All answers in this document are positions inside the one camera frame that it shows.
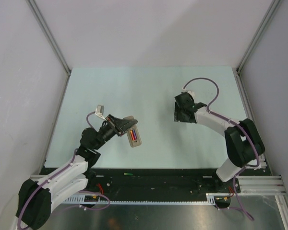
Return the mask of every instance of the light blue surface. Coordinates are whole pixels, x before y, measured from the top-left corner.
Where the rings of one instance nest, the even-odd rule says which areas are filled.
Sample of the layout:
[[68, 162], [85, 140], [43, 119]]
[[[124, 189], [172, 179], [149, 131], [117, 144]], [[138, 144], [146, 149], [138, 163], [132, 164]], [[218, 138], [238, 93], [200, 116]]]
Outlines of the light blue surface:
[[[45, 167], [59, 167], [79, 147], [86, 115], [98, 104], [104, 116], [133, 115], [142, 145], [131, 148], [127, 136], [114, 137], [99, 152], [95, 167], [104, 168], [217, 168], [227, 158], [225, 139], [196, 124], [174, 122], [174, 97], [196, 77], [215, 80], [220, 95], [211, 108], [223, 115], [245, 119], [246, 115], [231, 67], [75, 68], [68, 83]], [[197, 80], [188, 87], [199, 102], [208, 103], [214, 85]], [[102, 120], [90, 117], [98, 130]]]

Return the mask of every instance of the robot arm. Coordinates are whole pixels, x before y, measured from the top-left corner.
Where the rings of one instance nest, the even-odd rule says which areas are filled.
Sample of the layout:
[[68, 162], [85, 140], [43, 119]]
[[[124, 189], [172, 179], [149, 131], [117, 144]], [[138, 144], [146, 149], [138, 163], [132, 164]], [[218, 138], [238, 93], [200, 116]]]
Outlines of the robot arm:
[[174, 121], [202, 124], [225, 138], [228, 158], [216, 171], [216, 176], [221, 183], [232, 179], [245, 165], [255, 159], [250, 143], [242, 140], [243, 133], [233, 123], [239, 124], [246, 131], [258, 155], [264, 153], [264, 144], [252, 120], [239, 121], [226, 118], [233, 121], [227, 122], [208, 112], [206, 104], [197, 103], [193, 91], [183, 90], [180, 95], [175, 97], [175, 100]]
[[75, 150], [69, 162], [38, 181], [28, 179], [23, 183], [16, 213], [19, 223], [22, 221], [34, 230], [43, 226], [59, 204], [86, 188], [89, 179], [85, 172], [100, 157], [97, 149], [115, 135], [123, 136], [138, 122], [135, 119], [118, 119], [112, 115], [104, 118], [103, 106], [98, 106], [96, 113], [105, 120], [102, 127], [98, 132], [92, 127], [82, 132], [80, 147]]

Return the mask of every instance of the red wire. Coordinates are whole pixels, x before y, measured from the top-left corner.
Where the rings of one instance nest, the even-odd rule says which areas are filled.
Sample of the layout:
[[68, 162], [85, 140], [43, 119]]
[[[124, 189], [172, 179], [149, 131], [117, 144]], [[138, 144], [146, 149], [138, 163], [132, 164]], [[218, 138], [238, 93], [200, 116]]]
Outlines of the red wire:
[[98, 188], [99, 188], [99, 192], [101, 193], [101, 194], [103, 194], [104, 193], [104, 190], [102, 189], [102, 187], [101, 187], [101, 184], [96, 184], [97, 186], [98, 186]]
[[231, 186], [229, 186], [228, 188], [229, 188], [230, 193], [232, 193], [232, 195], [230, 195], [230, 197], [233, 197], [235, 195], [234, 190], [232, 189]]

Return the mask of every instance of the small box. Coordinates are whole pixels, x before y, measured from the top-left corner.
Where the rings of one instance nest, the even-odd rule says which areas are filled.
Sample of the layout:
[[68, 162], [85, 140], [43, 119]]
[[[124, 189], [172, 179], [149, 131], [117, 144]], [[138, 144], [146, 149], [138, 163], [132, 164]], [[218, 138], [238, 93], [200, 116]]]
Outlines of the small box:
[[[125, 117], [124, 119], [132, 120], [134, 119], [133, 116]], [[132, 126], [130, 129], [127, 130], [127, 137], [132, 148], [140, 146], [142, 144], [139, 130], [136, 125]]]

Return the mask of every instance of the white wall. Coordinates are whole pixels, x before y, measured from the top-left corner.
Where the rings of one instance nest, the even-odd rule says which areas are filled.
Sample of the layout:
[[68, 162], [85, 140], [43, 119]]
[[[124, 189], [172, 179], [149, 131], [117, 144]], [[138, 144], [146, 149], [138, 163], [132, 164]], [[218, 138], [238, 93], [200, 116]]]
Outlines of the white wall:
[[236, 67], [272, 0], [37, 0], [71, 67]]
[[42, 162], [66, 78], [25, 0], [0, 0], [0, 213]]
[[272, 169], [288, 192], [288, 0], [242, 72]]

